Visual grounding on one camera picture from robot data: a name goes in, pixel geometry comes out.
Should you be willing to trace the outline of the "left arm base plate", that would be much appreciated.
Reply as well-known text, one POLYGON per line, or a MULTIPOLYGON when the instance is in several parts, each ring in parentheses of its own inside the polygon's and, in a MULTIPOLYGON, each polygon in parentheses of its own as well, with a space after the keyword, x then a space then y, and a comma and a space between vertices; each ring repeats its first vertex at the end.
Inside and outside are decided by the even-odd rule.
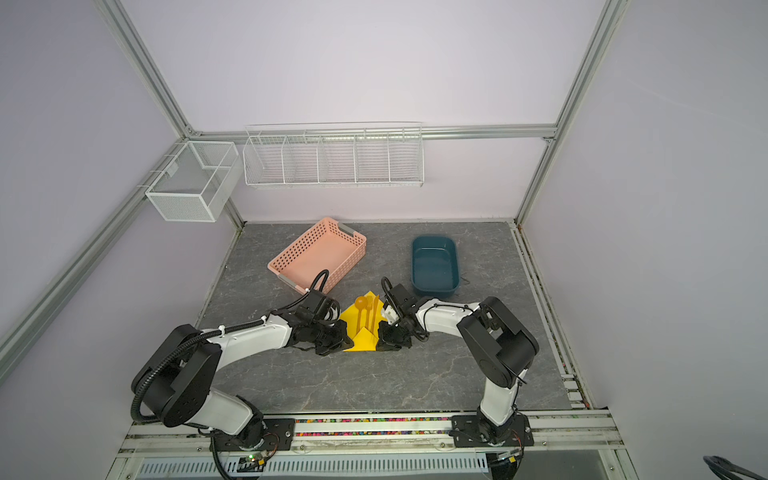
POLYGON ((289 417, 251 420, 237 435, 213 430, 212 438, 223 452, 286 451, 291 448, 295 426, 295 419, 289 417))

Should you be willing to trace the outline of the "white mesh wall box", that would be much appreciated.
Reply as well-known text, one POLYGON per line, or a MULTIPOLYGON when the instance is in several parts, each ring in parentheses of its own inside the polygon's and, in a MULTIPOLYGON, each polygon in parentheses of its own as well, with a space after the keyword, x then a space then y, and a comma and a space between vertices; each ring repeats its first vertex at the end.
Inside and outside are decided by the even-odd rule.
POLYGON ((214 223, 243 167, 233 142, 186 141, 147 187, 145 196, 166 221, 214 223))

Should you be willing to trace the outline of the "yellow paper napkin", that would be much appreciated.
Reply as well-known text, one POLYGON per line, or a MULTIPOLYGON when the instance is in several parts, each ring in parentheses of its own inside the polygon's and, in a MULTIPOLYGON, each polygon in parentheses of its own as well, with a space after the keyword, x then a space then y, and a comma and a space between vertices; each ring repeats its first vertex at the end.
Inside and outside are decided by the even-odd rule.
MULTIPOLYGON (((378 295, 373 292, 368 292, 363 296, 366 296, 369 300, 378 295)), ((375 331, 373 329, 373 332, 369 332, 365 325, 362 330, 359 332, 356 331, 357 309, 355 308, 354 303, 347 307, 340 317, 341 320, 346 322, 348 335, 354 342, 354 346, 347 349, 346 352, 374 352, 376 351, 378 330, 375 331)))

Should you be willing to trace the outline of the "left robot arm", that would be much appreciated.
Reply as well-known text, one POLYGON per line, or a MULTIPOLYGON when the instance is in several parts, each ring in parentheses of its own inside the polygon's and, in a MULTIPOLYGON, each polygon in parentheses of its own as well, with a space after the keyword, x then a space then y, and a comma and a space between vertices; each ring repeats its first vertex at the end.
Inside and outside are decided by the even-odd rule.
POLYGON ((249 401, 214 389, 213 381, 223 367, 264 352, 301 347, 327 356, 350 348, 340 306, 323 292, 329 278, 328 270, 320 271, 299 299, 246 323, 176 327, 132 381, 132 420, 193 426, 243 448, 259 444, 266 433, 263 414, 249 401))

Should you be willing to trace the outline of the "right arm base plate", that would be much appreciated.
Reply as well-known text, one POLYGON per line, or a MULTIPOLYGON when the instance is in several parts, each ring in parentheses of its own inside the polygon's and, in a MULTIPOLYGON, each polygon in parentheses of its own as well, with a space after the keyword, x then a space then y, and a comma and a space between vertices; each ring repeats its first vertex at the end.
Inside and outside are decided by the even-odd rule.
POLYGON ((451 417, 449 435, 458 448, 529 447, 535 441, 527 416, 515 412, 501 426, 493 424, 480 413, 451 417))

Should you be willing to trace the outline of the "teal plastic tray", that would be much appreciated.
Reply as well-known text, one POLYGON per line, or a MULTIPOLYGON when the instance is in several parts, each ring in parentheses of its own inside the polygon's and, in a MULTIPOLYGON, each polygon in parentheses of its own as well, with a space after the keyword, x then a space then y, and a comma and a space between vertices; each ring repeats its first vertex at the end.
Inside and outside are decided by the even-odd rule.
POLYGON ((412 242, 411 283, 418 295, 447 300, 461 283, 455 242, 423 235, 412 242))

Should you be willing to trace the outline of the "yellow plastic spoon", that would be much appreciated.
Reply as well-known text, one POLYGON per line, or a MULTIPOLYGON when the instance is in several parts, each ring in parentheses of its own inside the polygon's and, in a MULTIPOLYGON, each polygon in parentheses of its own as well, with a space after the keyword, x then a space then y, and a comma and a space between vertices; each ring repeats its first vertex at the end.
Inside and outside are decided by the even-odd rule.
POLYGON ((368 309, 368 298, 366 296, 359 296, 354 303, 355 308, 357 309, 357 321, 356 321, 356 331, 359 332, 362 330, 365 325, 367 324, 367 309, 368 309))

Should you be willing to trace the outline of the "yellow plastic knife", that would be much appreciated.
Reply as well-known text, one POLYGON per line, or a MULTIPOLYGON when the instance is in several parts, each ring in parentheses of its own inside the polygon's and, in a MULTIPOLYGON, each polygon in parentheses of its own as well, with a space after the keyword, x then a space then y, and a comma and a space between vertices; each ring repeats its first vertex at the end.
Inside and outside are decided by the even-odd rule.
POLYGON ((373 329, 375 331, 378 330, 379 323, 380 323, 380 321, 382 319, 382 308, 383 308, 383 302, 382 302, 382 300, 380 299, 379 296, 376 296, 374 298, 374 304, 373 304, 373 307, 372 307, 372 313, 373 313, 373 316, 372 316, 372 327, 373 327, 373 329))

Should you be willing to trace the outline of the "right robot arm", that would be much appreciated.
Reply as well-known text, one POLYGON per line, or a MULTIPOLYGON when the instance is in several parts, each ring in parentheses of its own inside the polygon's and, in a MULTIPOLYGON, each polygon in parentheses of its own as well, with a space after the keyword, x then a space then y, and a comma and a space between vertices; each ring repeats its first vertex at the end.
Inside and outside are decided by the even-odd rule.
POLYGON ((383 320, 378 351, 410 348, 432 333, 460 338, 485 377, 480 405, 474 414, 451 418, 450 435, 459 448, 534 444, 530 422, 516 405, 519 388, 540 347, 535 336, 497 297, 453 303, 417 297, 401 284, 383 277, 383 320))

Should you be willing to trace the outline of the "yellow plastic fork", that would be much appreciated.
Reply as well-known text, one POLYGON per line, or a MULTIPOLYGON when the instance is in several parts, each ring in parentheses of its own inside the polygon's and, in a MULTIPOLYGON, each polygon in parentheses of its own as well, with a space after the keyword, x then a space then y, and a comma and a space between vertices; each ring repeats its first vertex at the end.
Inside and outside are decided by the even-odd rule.
POLYGON ((367 307, 367 314, 366 314, 366 328, 369 332, 373 332, 374 323, 375 323, 375 307, 376 307, 376 298, 369 299, 368 300, 368 307, 367 307))

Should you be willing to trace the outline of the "pink plastic basket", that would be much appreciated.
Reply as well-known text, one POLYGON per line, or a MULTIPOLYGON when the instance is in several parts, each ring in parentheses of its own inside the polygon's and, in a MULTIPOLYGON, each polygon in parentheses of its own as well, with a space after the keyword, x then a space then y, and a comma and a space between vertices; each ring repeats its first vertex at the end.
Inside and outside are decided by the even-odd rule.
POLYGON ((323 270, 329 272, 324 293, 335 287, 365 256, 367 238, 349 226, 325 217, 318 221, 267 265, 291 289, 304 294, 323 270))

